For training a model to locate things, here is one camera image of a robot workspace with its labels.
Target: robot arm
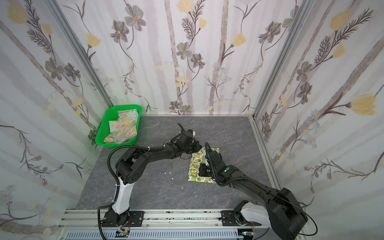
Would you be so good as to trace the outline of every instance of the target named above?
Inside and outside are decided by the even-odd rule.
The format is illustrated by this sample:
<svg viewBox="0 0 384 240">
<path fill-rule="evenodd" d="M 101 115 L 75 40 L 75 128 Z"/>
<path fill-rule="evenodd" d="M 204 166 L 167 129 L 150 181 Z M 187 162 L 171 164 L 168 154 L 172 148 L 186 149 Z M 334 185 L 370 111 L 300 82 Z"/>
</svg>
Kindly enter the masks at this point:
<svg viewBox="0 0 384 240">
<path fill-rule="evenodd" d="M 184 130 L 164 144 L 161 150 L 151 151 L 143 148 L 129 148 L 116 163 L 116 175 L 120 181 L 120 190 L 116 203 L 108 209 L 102 221 L 103 227 L 120 226 L 129 219 L 129 198 L 134 183 L 142 176 L 146 165 L 161 159 L 174 159 L 182 153 L 198 152 L 202 146 L 194 138 L 193 130 Z M 258 222 L 270 226 L 283 240 L 293 240 L 300 232 L 307 217 L 293 194 L 286 188 L 277 190 L 248 177 L 232 165 L 226 165 L 216 151 L 205 143 L 206 159 L 209 166 L 202 164 L 200 172 L 212 177 L 219 186 L 232 186 L 257 200 L 254 205 L 242 201 L 234 210 L 239 225 Z"/>
<path fill-rule="evenodd" d="M 238 224 L 246 223 L 244 220 L 259 222 L 270 226 L 281 239 L 295 239 L 308 218 L 291 191 L 286 188 L 277 190 L 265 186 L 245 175 L 237 167 L 227 166 L 223 162 L 221 154 L 212 150 L 207 142 L 205 142 L 205 151 L 205 158 L 210 164 L 210 169 L 207 168 L 206 172 L 215 179 L 218 185 L 232 185 L 233 188 L 256 199 L 258 204 L 262 205 L 268 212 L 269 225 L 264 219 L 266 214 L 263 213 L 262 208 L 243 201 L 235 208 L 235 218 Z"/>
</svg>

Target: white arm segment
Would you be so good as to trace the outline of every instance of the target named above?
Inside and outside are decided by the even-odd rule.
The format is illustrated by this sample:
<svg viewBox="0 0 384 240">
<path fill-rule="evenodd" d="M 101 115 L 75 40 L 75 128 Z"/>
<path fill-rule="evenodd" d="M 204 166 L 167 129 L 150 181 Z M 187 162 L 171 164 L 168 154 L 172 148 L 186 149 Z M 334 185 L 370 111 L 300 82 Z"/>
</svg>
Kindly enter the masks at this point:
<svg viewBox="0 0 384 240">
<path fill-rule="evenodd" d="M 249 202 L 241 208 L 240 212 L 248 222 L 257 222 L 261 225 L 271 227 L 268 212 L 263 206 Z"/>
<path fill-rule="evenodd" d="M 129 208 L 129 199 L 131 197 L 132 188 L 135 183 L 128 183 L 127 185 L 124 185 L 122 182 L 122 179 L 119 177 L 120 182 L 120 190 L 119 190 L 119 196 L 116 200 L 116 203 L 112 205 L 112 209 L 117 214 L 121 214 L 128 210 Z"/>
</svg>

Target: metal vent grille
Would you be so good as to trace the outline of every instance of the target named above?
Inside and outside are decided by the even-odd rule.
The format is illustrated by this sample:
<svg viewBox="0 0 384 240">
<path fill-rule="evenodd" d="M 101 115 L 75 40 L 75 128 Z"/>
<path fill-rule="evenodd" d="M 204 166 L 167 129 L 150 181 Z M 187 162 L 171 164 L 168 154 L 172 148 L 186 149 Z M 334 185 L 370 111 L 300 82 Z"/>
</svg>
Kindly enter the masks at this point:
<svg viewBox="0 0 384 240">
<path fill-rule="evenodd" d="M 131 230 L 129 237 L 115 236 L 116 230 L 103 231 L 110 240 L 239 239 L 237 229 L 143 229 Z M 99 240 L 98 230 L 70 230 L 65 240 Z"/>
</svg>

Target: yellow flower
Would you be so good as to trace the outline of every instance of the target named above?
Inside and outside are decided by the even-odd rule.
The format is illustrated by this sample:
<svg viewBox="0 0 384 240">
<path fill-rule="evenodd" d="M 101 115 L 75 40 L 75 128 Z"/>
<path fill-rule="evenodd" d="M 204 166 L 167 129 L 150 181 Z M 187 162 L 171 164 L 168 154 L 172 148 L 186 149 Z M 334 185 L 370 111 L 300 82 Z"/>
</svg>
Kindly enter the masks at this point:
<svg viewBox="0 0 384 240">
<path fill-rule="evenodd" d="M 375 114 L 376 98 L 372 93 L 362 95 L 355 98 L 351 102 L 350 108 L 359 115 L 374 115 Z"/>
<path fill-rule="evenodd" d="M 45 32 L 46 34 L 48 34 L 49 36 L 52 35 L 51 26 L 50 26 L 49 24 L 42 23 L 41 26 L 42 26 L 42 28 L 43 28 L 43 30 L 44 30 L 44 32 Z"/>
<path fill-rule="evenodd" d="M 14 23 L 26 23 L 27 17 L 24 9 L 15 1 L 10 1 L 8 6 L 8 18 Z"/>
<path fill-rule="evenodd" d="M 70 93 L 67 92 L 67 91 L 63 91 L 63 96 L 64 96 L 64 97 L 69 97 L 69 96 L 70 96 Z"/>
<path fill-rule="evenodd" d="M 82 103 L 83 103 L 82 98 L 75 98 L 72 102 L 72 107 L 76 108 L 77 106 L 79 106 Z"/>
<path fill-rule="evenodd" d="M 189 79 L 186 78 L 185 76 L 178 77 L 176 80 L 179 82 L 189 83 Z"/>
<path fill-rule="evenodd" d="M 287 97 L 284 94 L 282 94 L 280 98 L 277 99 L 277 105 L 280 105 L 281 103 L 283 103 L 283 107 L 287 106 Z"/>
<path fill-rule="evenodd" d="M 204 28 L 206 25 L 207 25 L 207 20 L 205 20 L 204 18 L 200 18 L 199 19 L 199 28 Z"/>
<path fill-rule="evenodd" d="M 232 45 L 235 47 L 238 47 L 238 46 L 243 45 L 246 41 L 247 40 L 245 39 L 245 36 L 242 35 L 241 33 L 238 33 L 238 34 L 236 34 L 236 36 L 232 42 Z"/>
<path fill-rule="evenodd" d="M 333 18 L 331 18 L 331 28 L 334 31 L 339 31 L 343 28 L 343 26 L 347 23 L 349 16 L 351 15 L 351 9 L 349 8 L 345 12 L 341 12 L 336 14 Z"/>
<path fill-rule="evenodd" d="M 88 45 L 90 45 L 91 47 L 97 47 L 100 45 L 101 42 L 101 40 L 94 36 L 92 33 L 87 33 L 86 39 Z"/>
<path fill-rule="evenodd" d="M 344 45 L 343 44 L 340 44 L 336 49 L 335 51 L 333 52 L 333 57 L 334 58 L 338 58 L 338 57 L 341 57 L 343 54 L 345 53 L 345 48 L 344 48 Z"/>
<path fill-rule="evenodd" d="M 179 11 L 188 13 L 192 10 L 192 0 L 180 0 L 176 7 L 179 9 Z"/>
</svg>

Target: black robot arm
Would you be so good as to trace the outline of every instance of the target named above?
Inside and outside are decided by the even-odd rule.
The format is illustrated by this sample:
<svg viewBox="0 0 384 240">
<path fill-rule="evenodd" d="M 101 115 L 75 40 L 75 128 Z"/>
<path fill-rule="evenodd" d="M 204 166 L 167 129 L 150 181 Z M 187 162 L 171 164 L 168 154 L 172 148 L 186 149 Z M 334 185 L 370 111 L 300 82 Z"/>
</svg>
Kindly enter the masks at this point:
<svg viewBox="0 0 384 240">
<path fill-rule="evenodd" d="M 192 154 L 202 148 L 199 141 L 194 138 L 195 132 L 193 130 L 184 130 L 180 123 L 178 125 L 181 127 L 180 133 L 164 144 L 163 149 L 150 151 L 150 148 L 142 150 L 133 146 L 123 154 L 115 167 L 116 175 L 122 178 L 124 184 L 136 182 L 150 162 L 174 159 L 180 157 L 183 153 Z"/>
<path fill-rule="evenodd" d="M 174 159 L 183 153 L 192 154 L 202 148 L 199 141 L 195 139 L 193 130 L 186 131 L 181 124 L 178 123 L 178 125 L 181 127 L 180 133 L 162 147 L 146 149 L 132 146 L 123 154 L 116 163 L 116 175 L 120 179 L 122 188 L 130 186 L 132 189 L 133 183 L 142 176 L 148 163 L 161 159 Z M 275 233 L 283 240 L 295 239 L 308 219 L 293 194 L 286 188 L 277 190 L 265 186 L 245 175 L 237 167 L 226 165 L 221 154 L 212 150 L 207 142 L 205 142 L 205 149 L 205 157 L 209 166 L 202 164 L 199 174 L 211 177 L 219 186 L 232 186 L 257 200 L 258 204 L 267 210 L 270 225 Z M 109 223 L 122 225 L 129 220 L 129 207 L 116 211 L 120 206 L 119 203 L 129 201 L 131 192 L 124 195 L 125 192 L 122 191 L 122 195 L 119 195 L 115 207 L 109 207 L 104 221 L 102 221 L 103 226 L 110 226 Z M 241 224 L 243 218 L 240 213 L 238 219 Z"/>
<path fill-rule="evenodd" d="M 281 239 L 296 238 L 308 218 L 291 191 L 265 186 L 245 175 L 237 167 L 226 165 L 221 154 L 212 150 L 207 142 L 205 151 L 205 158 L 209 162 L 209 167 L 206 168 L 207 176 L 212 177 L 220 186 L 232 185 L 257 200 L 259 205 L 266 208 L 271 227 Z"/>
</svg>

